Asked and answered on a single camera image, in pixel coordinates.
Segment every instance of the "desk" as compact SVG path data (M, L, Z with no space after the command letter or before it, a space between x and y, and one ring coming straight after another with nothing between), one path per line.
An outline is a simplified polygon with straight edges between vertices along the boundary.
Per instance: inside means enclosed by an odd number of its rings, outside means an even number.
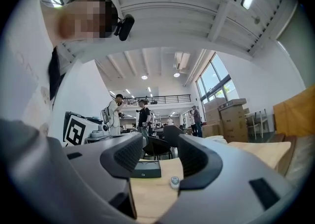
M230 146L251 152L267 165L275 169L280 159L289 150L291 143L240 143L231 142ZM177 200L177 190L170 186L171 177L182 180L183 167L179 158L160 160L161 178L134 179L131 178L131 189L137 211L137 221L154 223Z
M290 149L290 142L282 143L240 143L230 142L230 146L253 153L273 169L277 169L281 158Z
M159 163L161 178L130 179L137 221L140 223L154 223L174 204L177 200L177 190L171 188L171 177L179 177L180 180L184 178L179 158L160 160Z

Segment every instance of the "person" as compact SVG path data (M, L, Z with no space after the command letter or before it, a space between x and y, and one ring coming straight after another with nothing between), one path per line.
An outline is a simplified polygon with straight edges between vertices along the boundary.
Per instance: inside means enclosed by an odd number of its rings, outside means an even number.
M189 111L189 122L190 122L190 126L191 126L192 135L197 136L196 124L195 124L192 110Z
M110 135L120 135L120 119L119 119L119 111L123 108L123 106L127 103L125 100L123 102L123 95L118 94L116 98L109 103L108 113L109 113L109 132Z
M200 118L199 110L197 109L196 106L193 106L192 109L193 109L193 119L196 124L197 135L199 137L202 137L201 118Z
M151 115L149 109L145 106L145 101L139 101L139 107L141 110L139 111L139 123L138 123L138 132L142 133L143 136L146 138L147 143L148 140L148 126L151 120Z
M148 102L149 102L148 96L146 96L146 97L144 98L144 105L148 105Z
M8 103L2 106L0 116L37 129L49 124L51 101L61 79L56 46L64 41L109 37L117 23L118 12L111 0L69 0L58 8L40 0L20 0L3 33L1 55L7 59L1 63L0 84L14 85L1 97Z
M172 118L169 116L168 119L167 119L167 125L173 125L174 122L172 120Z

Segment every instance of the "black shirt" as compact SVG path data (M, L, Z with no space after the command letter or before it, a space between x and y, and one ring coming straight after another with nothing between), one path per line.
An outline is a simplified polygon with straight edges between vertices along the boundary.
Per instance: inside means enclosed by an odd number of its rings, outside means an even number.
M147 121L148 116L150 115L150 110L146 107L139 111L139 126L142 127L142 123Z

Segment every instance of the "stacked cardboard boxes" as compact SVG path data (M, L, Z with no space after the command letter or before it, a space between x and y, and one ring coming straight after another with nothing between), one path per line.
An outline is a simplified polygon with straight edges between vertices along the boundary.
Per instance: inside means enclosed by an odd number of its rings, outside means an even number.
M225 98L214 98L204 104L207 125L202 127L202 136L223 135L223 123L218 107L225 103Z
M227 142L248 142L248 132L243 104L246 99L230 100L219 106L224 138Z

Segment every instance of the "headset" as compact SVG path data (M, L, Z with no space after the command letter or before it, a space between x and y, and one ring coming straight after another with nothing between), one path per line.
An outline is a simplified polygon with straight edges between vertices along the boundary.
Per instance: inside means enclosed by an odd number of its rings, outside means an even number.
M117 24L117 28L114 35L119 36L119 39L121 41L125 41L130 33L133 24L134 18L130 14L127 14L125 16L125 19L119 18L119 22Z

